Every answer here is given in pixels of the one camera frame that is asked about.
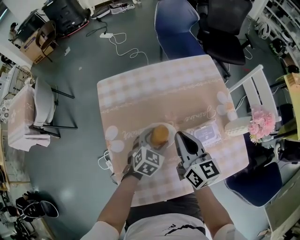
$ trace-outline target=forearm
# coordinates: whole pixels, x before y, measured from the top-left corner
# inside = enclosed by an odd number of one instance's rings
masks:
[[[139,180],[133,176],[125,178],[100,213],[98,221],[108,223],[121,233],[130,211],[132,198],[138,181]]]
[[[227,225],[233,224],[226,209],[220,204],[209,187],[195,190],[195,195],[201,209],[203,220],[214,237],[217,231]]]

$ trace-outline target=gray floor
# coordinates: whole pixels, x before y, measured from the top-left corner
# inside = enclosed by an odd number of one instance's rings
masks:
[[[137,47],[146,52],[150,64],[159,62],[159,45],[153,27],[156,2],[143,1],[134,10],[103,18],[108,23],[109,33],[127,34],[127,41],[119,45],[120,53]],[[87,32],[102,25],[91,21],[71,38],[59,41],[60,46],[50,55],[54,63],[43,60],[32,70],[34,75],[76,97],[69,99],[59,96],[60,105],[56,109],[54,120],[57,124],[67,126],[73,124],[73,117],[78,130],[61,130],[60,140],[53,140],[47,148],[35,146],[25,155],[33,187],[48,193],[58,205],[59,218],[47,219],[58,239],[80,239],[93,226],[116,188],[110,181],[109,172],[101,170],[97,164],[97,158],[106,149],[98,106],[97,82],[146,65],[142,54],[135,59],[130,59],[129,55],[117,56],[115,46],[108,39],[99,38],[101,31],[85,37]],[[239,38],[245,38],[248,25],[247,19]],[[247,60],[245,66],[231,66],[232,77],[228,87],[258,64],[264,65],[264,72],[270,83],[283,73],[267,44],[258,39],[252,29],[251,36],[264,50],[250,50],[253,59]],[[71,52],[64,56],[68,46]],[[243,95],[242,89],[233,93],[235,104]],[[246,114],[245,108],[241,108],[238,113],[240,116]],[[267,226],[262,208],[247,205],[228,191],[223,183],[214,185],[212,189],[247,238],[254,239]]]

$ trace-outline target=flower pot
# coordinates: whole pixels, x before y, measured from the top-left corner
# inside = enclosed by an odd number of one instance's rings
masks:
[[[252,117],[243,117],[226,124],[225,133],[229,136],[239,136],[248,132]]]

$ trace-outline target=black shorts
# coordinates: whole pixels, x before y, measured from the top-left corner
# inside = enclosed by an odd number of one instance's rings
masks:
[[[191,193],[165,202],[157,202],[149,205],[130,208],[129,215],[126,220],[125,230],[127,231],[130,225],[143,218],[168,213],[189,215],[203,221],[196,196],[194,193]]]

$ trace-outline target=bread roll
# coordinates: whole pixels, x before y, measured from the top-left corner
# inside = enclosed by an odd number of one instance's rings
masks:
[[[151,143],[153,146],[158,147],[168,141],[168,137],[168,128],[165,125],[158,125],[152,132]]]

